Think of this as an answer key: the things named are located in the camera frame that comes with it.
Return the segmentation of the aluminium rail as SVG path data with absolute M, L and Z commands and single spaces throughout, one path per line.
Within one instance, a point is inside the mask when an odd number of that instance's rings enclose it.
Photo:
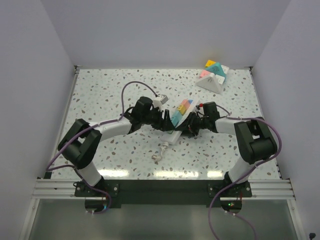
M 203 194 L 213 198 L 220 190 L 221 180 L 129 180 L 108 179 L 106 192 L 113 198 L 124 194 Z M 75 179 L 38 179 L 32 197 L 39 199 L 99 198 L 102 193 L 92 190 Z M 236 184 L 220 194 L 221 198 L 252 198 L 257 200 L 293 200 L 295 194 L 289 180 L 249 180 Z

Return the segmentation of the yellow plug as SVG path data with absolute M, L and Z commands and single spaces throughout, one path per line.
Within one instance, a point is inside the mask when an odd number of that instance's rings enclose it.
M 183 116 L 186 113 L 187 109 L 184 105 L 180 105 L 179 107 L 177 107 L 177 111 L 179 111 L 180 114 Z

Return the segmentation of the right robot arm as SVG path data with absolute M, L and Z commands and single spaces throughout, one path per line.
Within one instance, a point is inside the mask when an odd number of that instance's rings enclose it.
M 240 190 L 240 184 L 246 182 L 249 175 L 263 162 L 269 161 L 280 150 L 269 125 L 262 117 L 236 118 L 227 112 L 220 116 L 219 106 L 215 102 L 200 103 L 196 110 L 175 129 L 187 136 L 197 136 L 200 130 L 209 130 L 217 134 L 235 136 L 239 159 L 235 165 L 225 173 L 223 179 L 223 192 L 230 197 Z

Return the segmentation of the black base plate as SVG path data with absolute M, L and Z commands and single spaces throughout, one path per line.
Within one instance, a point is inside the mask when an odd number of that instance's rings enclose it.
M 87 210 L 101 210 L 122 205 L 205 205 L 209 206 L 223 188 L 222 180 L 105 180 L 99 186 L 103 194 L 90 189 L 83 181 L 74 182 L 74 196 L 84 198 Z

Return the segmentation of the salmon pink plug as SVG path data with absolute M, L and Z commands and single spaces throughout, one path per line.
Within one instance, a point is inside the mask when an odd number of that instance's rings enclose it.
M 186 109 L 188 109 L 191 105 L 190 101 L 188 99 L 184 99 L 181 104 L 181 106 L 184 106 Z

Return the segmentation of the white power strip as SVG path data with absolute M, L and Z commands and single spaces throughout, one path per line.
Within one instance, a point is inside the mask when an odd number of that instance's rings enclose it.
M 185 114 L 182 116 L 181 121 L 178 123 L 178 125 L 175 127 L 174 132 L 172 134 L 168 134 L 168 131 L 166 131 L 160 138 L 160 140 L 163 143 L 168 143 L 169 145 L 175 145 L 177 140 L 179 139 L 179 137 L 182 134 L 181 130 L 177 130 L 179 125 L 187 118 L 187 116 L 189 115 L 189 113 L 191 112 L 195 112 L 196 111 L 196 105 L 198 105 L 200 103 L 200 101 L 197 98 L 193 98 L 193 99 L 187 99 L 190 101 L 190 106 L 189 108 L 186 110 Z M 173 113 L 175 111 L 177 111 L 177 107 L 174 108 L 173 110 L 170 111 L 170 119 L 173 115 Z

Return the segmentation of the white triangular socket adapter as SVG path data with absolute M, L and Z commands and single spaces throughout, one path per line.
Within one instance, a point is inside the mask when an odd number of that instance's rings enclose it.
M 216 75 L 214 73 L 210 73 L 201 77 L 195 85 L 206 89 L 208 91 L 219 94 L 223 90 L 223 83 L 225 81 L 225 77 Z

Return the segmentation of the teal triangular socket adapter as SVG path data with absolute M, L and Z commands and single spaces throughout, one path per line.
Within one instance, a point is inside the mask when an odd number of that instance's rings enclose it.
M 222 65 L 220 62 L 216 62 L 205 68 L 206 71 L 214 73 L 215 75 L 226 77 L 226 73 L 224 72 Z

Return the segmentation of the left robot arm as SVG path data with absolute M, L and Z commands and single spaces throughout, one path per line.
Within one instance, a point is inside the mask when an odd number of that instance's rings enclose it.
M 100 142 L 120 135 L 129 135 L 142 125 L 151 125 L 161 131 L 174 129 L 169 110 L 163 110 L 168 101 L 166 95 L 154 99 L 141 96 L 135 106 L 127 109 L 120 119 L 92 123 L 84 119 L 74 122 L 58 144 L 58 153 L 73 164 L 75 171 L 86 184 L 86 191 L 99 196 L 106 189 L 103 176 L 93 163 Z

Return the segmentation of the light blue plug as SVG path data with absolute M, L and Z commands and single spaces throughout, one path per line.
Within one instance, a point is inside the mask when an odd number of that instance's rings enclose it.
M 172 116 L 171 116 L 171 123 L 174 127 L 176 127 L 179 122 L 181 121 L 183 115 L 180 113 L 180 111 L 176 110 Z

